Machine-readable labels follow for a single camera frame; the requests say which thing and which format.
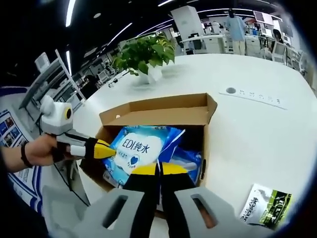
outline blue wet wipes package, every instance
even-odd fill
[[[200,152],[185,151],[177,147],[169,162],[180,165],[186,169],[194,184],[197,184],[202,164]]]
[[[104,178],[114,186],[125,185],[136,167],[168,162],[184,132],[171,126],[125,126],[110,144],[116,155],[103,160]]]

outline white table surface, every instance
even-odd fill
[[[102,87],[75,112],[74,128],[94,136],[101,126],[99,113],[115,106],[207,92],[218,102],[210,122],[207,188],[230,203],[236,215],[254,183],[291,193],[294,200],[301,197],[316,161],[317,99],[299,72],[254,57],[204,54],[176,57],[162,73],[156,85],[134,86],[136,76],[127,74],[115,87]],[[277,96],[288,109],[219,94],[228,87]],[[104,191],[79,171],[93,203]],[[161,224],[153,229],[167,229],[160,219],[156,223]]]

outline human hand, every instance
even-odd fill
[[[56,138],[51,135],[44,134],[25,145],[25,155],[31,165],[48,166],[54,163],[52,155],[52,150],[54,148],[57,148]],[[70,146],[67,145],[66,152],[64,152],[64,154],[61,152],[61,156],[64,156],[64,158],[59,159],[76,159],[76,157],[71,156],[69,152]]]

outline cardboard box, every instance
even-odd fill
[[[100,113],[103,126],[97,139],[112,143],[126,125],[170,125],[186,129],[179,145],[185,150],[202,151],[198,185],[203,185],[209,164],[208,124],[217,103],[207,94],[189,94],[127,103]],[[105,166],[100,160],[82,160],[80,167],[104,190],[114,188],[103,179]]]

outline box flap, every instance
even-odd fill
[[[216,107],[207,93],[189,94],[131,102],[101,113],[100,118],[103,125],[203,125]]]
[[[172,108],[130,112],[108,125],[204,125],[208,124],[207,107]]]

